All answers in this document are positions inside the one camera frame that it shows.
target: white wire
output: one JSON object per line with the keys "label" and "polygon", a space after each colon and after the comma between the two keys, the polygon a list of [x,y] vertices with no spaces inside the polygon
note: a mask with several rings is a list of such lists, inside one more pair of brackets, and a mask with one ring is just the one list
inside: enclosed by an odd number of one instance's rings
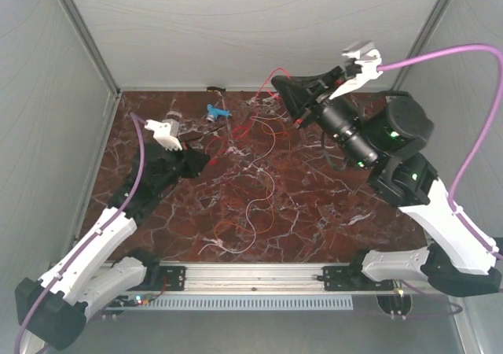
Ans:
{"label": "white wire", "polygon": [[[274,118],[264,118],[264,117],[261,117],[261,116],[253,116],[251,119],[254,120],[254,121],[256,121],[256,122],[260,122],[261,124],[265,124],[270,129],[270,132],[272,132],[274,134],[273,128],[269,124],[266,124],[265,122],[263,122],[263,120],[275,120],[275,119],[277,119],[277,117],[274,117]],[[250,209],[250,206],[253,203],[258,202],[258,201],[267,201],[269,198],[271,198],[273,196],[273,194],[274,194],[275,189],[276,189],[276,184],[274,182],[274,178],[273,178],[272,175],[270,175],[268,172],[264,171],[262,168],[257,168],[257,166],[255,164],[253,164],[253,163],[255,163],[257,160],[263,159],[264,157],[266,157],[267,155],[269,155],[269,153],[271,153],[271,151],[274,149],[275,145],[276,145],[276,135],[273,135],[273,145],[270,147],[269,151],[267,151],[267,153],[265,155],[263,155],[263,156],[255,159],[255,160],[253,160],[244,169],[244,170],[248,170],[250,167],[255,167],[257,169],[257,172],[261,171],[261,172],[267,174],[269,176],[271,182],[273,183],[273,187],[272,187],[269,195],[267,195],[267,197],[265,197],[265,198],[257,198],[257,199],[254,199],[252,201],[249,201],[248,204],[247,204],[247,206],[246,206],[246,210],[245,210],[246,220],[247,220],[248,224],[250,224],[251,229],[253,230],[253,240],[251,241],[250,245],[247,246],[243,250],[237,251],[237,250],[227,249],[225,246],[223,246],[223,241],[220,238],[216,238],[216,239],[214,239],[214,238],[211,238],[211,239],[205,238],[204,240],[207,241],[208,243],[205,246],[203,246],[203,248],[201,248],[201,250],[197,253],[198,256],[208,246],[216,246],[217,248],[223,249],[224,253],[228,252],[228,253],[232,253],[232,254],[241,254],[241,253],[244,253],[247,250],[249,250],[255,244],[255,242],[257,241],[257,230],[255,229],[255,226],[253,225],[253,223],[250,220],[250,216],[248,215],[248,210]]]}

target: gray floor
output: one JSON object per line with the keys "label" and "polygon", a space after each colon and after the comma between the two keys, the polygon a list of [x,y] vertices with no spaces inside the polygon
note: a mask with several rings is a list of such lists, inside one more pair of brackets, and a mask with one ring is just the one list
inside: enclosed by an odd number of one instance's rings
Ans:
{"label": "gray floor", "polygon": [[[390,321],[374,298],[357,312],[126,312],[90,323],[64,354],[458,354],[452,318]],[[416,314],[445,311],[415,300]]]}

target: perforated metal strip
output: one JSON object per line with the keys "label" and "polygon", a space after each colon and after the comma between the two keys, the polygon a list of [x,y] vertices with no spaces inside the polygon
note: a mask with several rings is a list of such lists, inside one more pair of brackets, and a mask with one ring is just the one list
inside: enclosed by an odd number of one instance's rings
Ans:
{"label": "perforated metal strip", "polygon": [[350,311],[353,299],[351,295],[166,295],[133,308],[150,311]]}

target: blue spray nozzle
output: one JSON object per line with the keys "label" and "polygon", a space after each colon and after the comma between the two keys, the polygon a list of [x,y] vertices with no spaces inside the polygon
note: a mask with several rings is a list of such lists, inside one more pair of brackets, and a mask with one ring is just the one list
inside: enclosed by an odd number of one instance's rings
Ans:
{"label": "blue spray nozzle", "polygon": [[213,105],[207,106],[207,116],[208,122],[215,122],[220,116],[230,116],[229,110],[221,110],[214,108]]}

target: red marble tabletop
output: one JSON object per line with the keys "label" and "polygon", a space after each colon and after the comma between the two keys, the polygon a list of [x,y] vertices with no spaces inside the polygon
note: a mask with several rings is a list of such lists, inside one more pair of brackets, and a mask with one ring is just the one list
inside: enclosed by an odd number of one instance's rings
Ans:
{"label": "red marble tabletop", "polygon": [[[165,260],[209,262],[348,262],[362,248],[416,249],[425,244],[424,232],[376,197],[365,184],[368,171],[333,171],[321,154],[320,130],[311,125],[296,130],[280,101],[251,92],[127,92],[119,103],[105,154],[94,185],[81,235],[94,224],[112,193],[130,172],[138,140],[128,113],[162,120],[170,111],[182,114],[181,139],[194,138],[219,125],[225,127],[193,142],[214,157],[196,179],[183,179],[138,230],[113,254],[120,258],[141,246]],[[365,100],[365,114],[385,103],[369,104],[370,94],[351,95]],[[232,116],[215,124],[205,120],[207,104],[228,109]],[[243,138],[232,130],[247,126],[255,109],[267,126],[254,122]],[[152,141],[152,132],[144,131]],[[341,155],[331,148],[334,156]],[[250,163],[263,171],[257,171]],[[266,171],[274,179],[273,183]],[[249,206],[254,199],[261,201]],[[209,245],[221,240],[229,251]]]}

